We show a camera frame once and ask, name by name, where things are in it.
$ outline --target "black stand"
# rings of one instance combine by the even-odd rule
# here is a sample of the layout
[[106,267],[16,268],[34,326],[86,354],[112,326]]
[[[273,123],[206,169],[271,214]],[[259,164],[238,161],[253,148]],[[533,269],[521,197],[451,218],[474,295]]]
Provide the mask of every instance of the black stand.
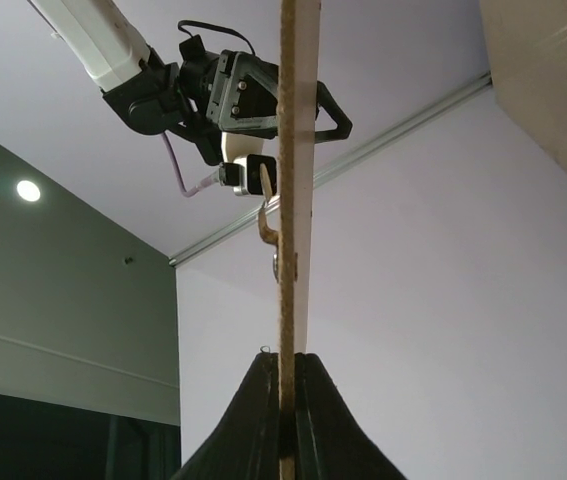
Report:
[[[278,480],[277,355],[260,353],[175,480]],[[296,478],[406,480],[359,428],[318,356],[296,355]]]

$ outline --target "ceiling light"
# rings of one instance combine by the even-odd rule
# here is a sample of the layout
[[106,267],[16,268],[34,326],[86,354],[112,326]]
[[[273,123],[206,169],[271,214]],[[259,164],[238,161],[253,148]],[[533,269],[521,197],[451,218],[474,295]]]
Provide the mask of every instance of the ceiling light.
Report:
[[41,198],[41,190],[39,190],[39,187],[37,187],[35,183],[29,180],[21,180],[16,185],[16,191],[26,202],[36,202]]

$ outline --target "brass hook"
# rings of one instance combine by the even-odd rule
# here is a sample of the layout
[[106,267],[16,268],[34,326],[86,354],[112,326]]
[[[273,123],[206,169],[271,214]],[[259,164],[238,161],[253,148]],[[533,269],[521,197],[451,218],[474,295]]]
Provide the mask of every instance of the brass hook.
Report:
[[267,208],[270,200],[272,200],[272,181],[270,180],[270,175],[267,172],[267,168],[265,165],[261,164],[260,167],[260,174],[261,174],[261,185],[263,188],[263,195],[265,196],[265,200],[259,208],[258,214],[258,224],[259,224],[259,235],[261,236],[261,240],[263,240],[268,245],[274,245],[276,247],[276,251],[274,252],[274,258],[272,263],[272,270],[274,272],[274,278],[278,282],[278,250],[279,250],[279,232],[270,228],[267,224],[267,215],[265,214],[265,209]]

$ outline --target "white ceiling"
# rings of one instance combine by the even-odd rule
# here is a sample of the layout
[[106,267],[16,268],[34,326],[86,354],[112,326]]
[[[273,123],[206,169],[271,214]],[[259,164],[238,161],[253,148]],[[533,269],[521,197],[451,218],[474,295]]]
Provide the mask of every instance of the white ceiling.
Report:
[[[239,30],[278,63],[277,0],[117,4],[164,61],[180,61],[176,23],[196,19]],[[488,68],[478,0],[325,0],[321,28],[320,78],[354,129],[317,147],[318,166]],[[243,48],[215,33],[204,40]],[[192,145],[173,143],[188,184],[210,173]],[[182,198],[162,142],[124,126],[26,0],[0,0],[0,144],[165,254],[256,204],[221,188]]]

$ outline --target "gray wall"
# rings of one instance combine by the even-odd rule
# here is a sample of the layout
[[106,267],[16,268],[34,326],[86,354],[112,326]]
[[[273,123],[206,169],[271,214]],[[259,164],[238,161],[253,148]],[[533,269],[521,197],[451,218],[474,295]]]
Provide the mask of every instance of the gray wall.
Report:
[[178,424],[177,361],[166,258],[0,146],[0,393]]
[[[567,479],[567,175],[492,92],[318,189],[312,248],[309,349],[407,478]],[[184,460],[276,347],[271,256],[177,270]]]

